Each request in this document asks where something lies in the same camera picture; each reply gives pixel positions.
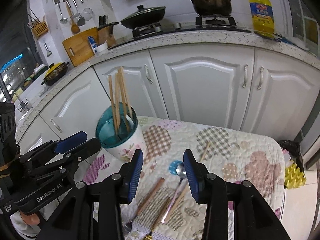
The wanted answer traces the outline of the left hand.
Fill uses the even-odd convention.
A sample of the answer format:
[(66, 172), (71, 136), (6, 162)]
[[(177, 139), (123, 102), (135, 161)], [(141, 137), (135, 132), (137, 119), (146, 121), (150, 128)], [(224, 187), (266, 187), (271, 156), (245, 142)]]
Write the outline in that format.
[(26, 215), (20, 211), (20, 216), (27, 225), (39, 225), (40, 223), (40, 218), (37, 214)]

